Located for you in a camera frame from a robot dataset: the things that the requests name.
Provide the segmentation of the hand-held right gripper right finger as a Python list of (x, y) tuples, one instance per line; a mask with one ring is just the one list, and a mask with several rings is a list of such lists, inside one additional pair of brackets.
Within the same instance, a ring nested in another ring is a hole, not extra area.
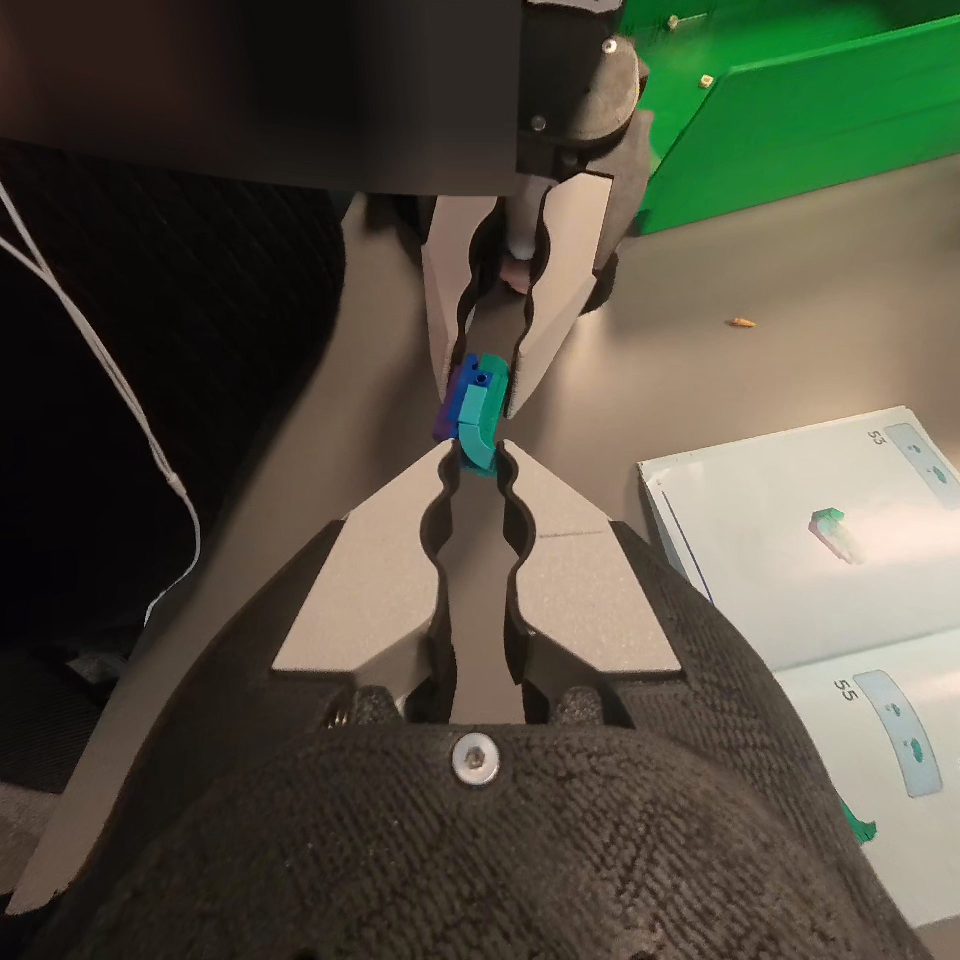
[(512, 440), (496, 468), (515, 554), (504, 648), (525, 721), (548, 722), (569, 690), (594, 690), (605, 707), (616, 684), (683, 678), (616, 523)]

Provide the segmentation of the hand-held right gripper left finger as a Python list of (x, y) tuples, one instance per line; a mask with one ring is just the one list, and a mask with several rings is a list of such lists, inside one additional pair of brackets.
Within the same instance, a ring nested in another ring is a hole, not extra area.
[(448, 721), (457, 686), (448, 576), (460, 446), (422, 456), (343, 520), (272, 663), (388, 690), (410, 721)]

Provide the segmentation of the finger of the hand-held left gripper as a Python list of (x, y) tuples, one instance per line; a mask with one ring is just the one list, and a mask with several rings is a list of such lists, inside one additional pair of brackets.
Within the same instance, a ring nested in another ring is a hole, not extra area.
[(515, 418), (541, 384), (596, 286), (595, 259), (612, 181), (576, 174), (550, 189), (537, 223), (536, 255), (525, 329), (510, 376), (507, 418)]
[(479, 300), (475, 242), (497, 209), (497, 197), (438, 197), (421, 247), (429, 350), (441, 402), (465, 355)]

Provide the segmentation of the blue purple green lego assembly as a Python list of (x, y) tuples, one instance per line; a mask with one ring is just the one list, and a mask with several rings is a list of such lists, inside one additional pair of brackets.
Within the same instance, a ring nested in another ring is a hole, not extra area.
[(468, 353), (452, 373), (451, 385), (435, 417), (434, 442), (459, 443), (458, 423), (479, 425), (484, 440), (496, 447), (496, 435), (506, 400), (510, 369), (496, 354)]

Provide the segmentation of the teal curved lego piece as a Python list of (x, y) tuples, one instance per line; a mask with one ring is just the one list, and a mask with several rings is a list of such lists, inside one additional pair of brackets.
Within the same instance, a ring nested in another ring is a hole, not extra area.
[(497, 477), (498, 451), (483, 438), (479, 424), (459, 421), (457, 439), (463, 471), (485, 478)]

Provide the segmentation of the lego instruction booklet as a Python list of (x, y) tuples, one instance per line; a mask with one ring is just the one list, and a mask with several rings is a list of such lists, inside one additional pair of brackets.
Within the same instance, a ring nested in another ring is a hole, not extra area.
[(957, 470), (898, 406), (638, 472), (670, 563), (773, 673), (901, 913), (958, 917)]

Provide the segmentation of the green plastic tray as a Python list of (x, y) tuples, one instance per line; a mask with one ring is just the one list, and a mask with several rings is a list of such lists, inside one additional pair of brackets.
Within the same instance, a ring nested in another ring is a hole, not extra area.
[(639, 234), (958, 154), (957, 1), (630, 1), (620, 31), (650, 69)]

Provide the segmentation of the person's dark clothing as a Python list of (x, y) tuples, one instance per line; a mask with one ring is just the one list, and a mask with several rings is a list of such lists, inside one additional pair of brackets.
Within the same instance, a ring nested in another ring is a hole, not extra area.
[[(2, 249), (64, 279), (53, 241), (15, 211), (2, 175)], [(150, 606), (232, 505), (269, 430), (330, 342), (344, 290), (336, 193), (122, 175), (112, 214), (160, 233), (198, 302), (139, 294), (92, 312), (34, 278), (2, 313), (2, 784), (58, 795), (85, 750)]]

